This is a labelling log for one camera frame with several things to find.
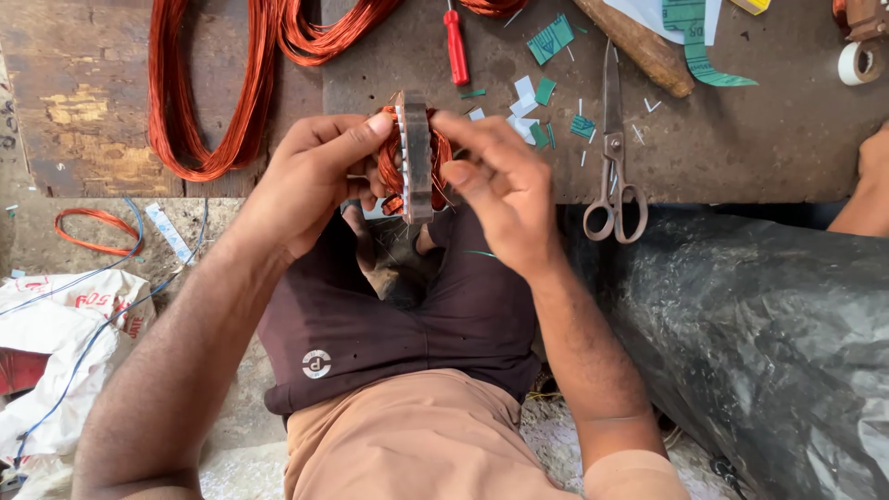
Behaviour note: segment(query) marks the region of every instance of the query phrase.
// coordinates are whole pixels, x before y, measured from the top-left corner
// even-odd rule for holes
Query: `blue wire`
[[[130,205],[130,208],[133,209],[133,211],[136,213],[136,217],[139,219],[139,240],[141,241],[142,240],[142,219],[139,216],[139,212],[135,209],[136,208],[135,205],[132,204],[132,201],[130,201],[127,198],[124,198],[124,201],[126,201],[127,204]],[[204,228],[206,227],[206,224],[207,224],[208,208],[209,208],[209,204],[208,204],[207,198],[204,198],[204,219],[201,221],[201,232],[198,233],[198,235],[197,235],[197,243],[195,244],[195,249],[191,252],[191,255],[188,256],[188,259],[185,261],[185,264],[183,264],[183,265],[188,265],[188,263],[191,262],[191,259],[193,259],[195,257],[195,254],[197,253],[198,247],[200,247],[201,243],[204,241]],[[115,264],[112,264],[112,265],[117,265],[122,261],[115,262]],[[101,269],[99,271],[103,271],[103,270],[108,269],[110,267],[111,266],[108,266],[107,268]],[[71,378],[68,379],[68,385],[65,386],[65,391],[63,391],[61,393],[59,400],[56,401],[56,404],[52,406],[52,409],[46,415],[44,415],[43,418],[40,419],[40,422],[35,423],[30,429],[28,429],[28,431],[26,431],[24,434],[21,435],[21,445],[19,445],[19,451],[18,451],[18,453],[16,453],[15,459],[12,461],[12,464],[15,466],[16,471],[19,470],[19,466],[21,465],[21,454],[25,451],[25,442],[28,440],[28,436],[30,436],[31,433],[34,432],[36,430],[36,428],[40,426],[41,423],[43,423],[47,418],[49,418],[50,415],[52,415],[53,412],[55,412],[55,410],[59,407],[61,402],[65,399],[65,396],[68,395],[68,389],[71,387],[71,383],[74,382],[74,377],[75,377],[75,375],[77,375],[77,370],[80,369],[80,364],[84,361],[84,358],[86,358],[86,353],[90,351],[92,345],[96,342],[96,339],[99,338],[99,334],[102,332],[102,330],[104,330],[105,327],[107,327],[108,325],[113,323],[115,319],[119,318],[122,314],[124,314],[128,310],[145,302],[147,299],[151,298],[154,294],[163,290],[165,286],[169,285],[179,275],[180,275],[180,273],[178,273],[178,272],[172,274],[169,278],[166,279],[166,281],[164,281],[163,283],[158,285],[157,288],[152,290],[150,294],[142,297],[141,299],[139,299],[136,302],[133,302],[126,309],[123,309],[120,312],[118,312],[117,314],[115,314],[114,316],[108,318],[108,320],[106,322],[102,323],[102,325],[99,327],[99,329],[97,329],[96,332],[94,334],[92,334],[92,338],[90,339],[90,342],[88,342],[86,344],[86,347],[84,348],[84,352],[81,353],[80,358],[77,360],[77,363],[75,363],[74,370],[71,372]]]
[[[0,316],[3,316],[3,315],[6,314],[7,312],[12,312],[12,311],[14,311],[14,310],[17,310],[18,308],[25,307],[25,306],[28,305],[28,304],[37,302],[37,301],[39,301],[39,300],[41,300],[41,299],[44,299],[44,298],[46,298],[46,297],[48,297],[48,296],[50,296],[50,295],[52,295],[52,294],[56,294],[56,293],[58,293],[58,292],[61,292],[62,290],[67,290],[67,289],[71,288],[72,286],[76,285],[77,283],[80,283],[81,281],[83,281],[83,280],[85,280],[85,279],[87,279],[87,278],[92,278],[93,276],[99,274],[100,272],[103,272],[104,270],[109,270],[109,269],[115,267],[116,265],[118,265],[119,263],[121,263],[121,262],[123,262],[123,261],[129,259],[129,258],[136,252],[136,249],[139,248],[139,245],[142,244],[142,234],[143,234],[143,233],[142,233],[142,229],[143,229],[143,228],[142,228],[142,216],[139,214],[139,209],[136,208],[136,205],[134,205],[133,202],[132,202],[129,198],[124,198],[124,202],[126,202],[126,204],[130,207],[130,210],[132,210],[132,213],[136,216],[136,221],[139,223],[139,239],[136,240],[136,244],[132,246],[132,250],[130,250],[130,253],[129,253],[129,254],[127,254],[127,255],[126,255],[124,258],[122,258],[121,260],[119,260],[119,261],[117,261],[117,262],[115,262],[115,263],[113,263],[113,264],[107,265],[107,266],[105,266],[105,267],[103,267],[103,268],[101,268],[101,269],[95,270],[95,271],[93,271],[93,272],[87,274],[86,276],[82,276],[82,277],[80,277],[80,278],[78,278],[78,279],[75,279],[74,281],[68,283],[67,285],[62,286],[61,288],[57,288],[57,289],[55,289],[55,290],[51,290],[51,291],[49,291],[49,292],[47,292],[47,293],[45,293],[45,294],[39,295],[39,296],[37,296],[37,297],[34,297],[33,299],[31,299],[31,300],[29,300],[29,301],[25,301],[25,302],[23,302],[23,303],[21,303],[21,304],[19,304],[19,305],[17,305],[17,306],[13,306],[13,307],[11,307],[11,308],[9,308],[9,309],[7,309],[7,310],[4,310],[3,312],[0,312]]]

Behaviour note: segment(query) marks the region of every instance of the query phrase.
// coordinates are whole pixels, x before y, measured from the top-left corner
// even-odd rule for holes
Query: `red screwdriver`
[[[453,9],[452,0],[447,0],[444,25],[447,26],[447,52],[451,55],[451,81],[455,85],[468,84],[469,70],[466,69],[466,53],[460,36],[460,16]]]

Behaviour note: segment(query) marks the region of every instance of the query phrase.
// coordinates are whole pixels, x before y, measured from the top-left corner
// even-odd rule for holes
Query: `tape roll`
[[[873,42],[852,42],[839,54],[837,70],[846,85],[861,85],[876,80],[885,64],[880,48]]]

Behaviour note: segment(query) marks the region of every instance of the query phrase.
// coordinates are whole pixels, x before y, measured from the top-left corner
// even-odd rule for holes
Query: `leg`
[[[275,372],[279,415],[381,378],[426,369],[426,331],[377,298],[358,269],[356,235],[339,213],[293,263],[257,326]]]
[[[525,280],[487,252],[481,224],[469,205],[436,214],[419,252],[445,247],[438,277],[417,311],[429,328],[429,367],[458,368],[493,383],[519,402],[540,361],[531,352],[536,315]]]

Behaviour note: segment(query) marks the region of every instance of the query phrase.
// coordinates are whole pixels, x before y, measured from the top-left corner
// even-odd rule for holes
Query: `hand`
[[[288,262],[302,257],[340,203],[360,198],[365,209],[373,210],[377,198],[385,196],[372,155],[391,130],[388,113],[370,119],[337,115],[296,122],[278,145],[233,230],[255,245],[282,250]]]
[[[470,122],[439,111],[432,126],[472,153],[442,174],[476,212],[497,257],[532,283],[565,262],[556,230],[550,168],[502,117]]]
[[[868,187],[889,192],[889,122],[859,148],[858,175]]]

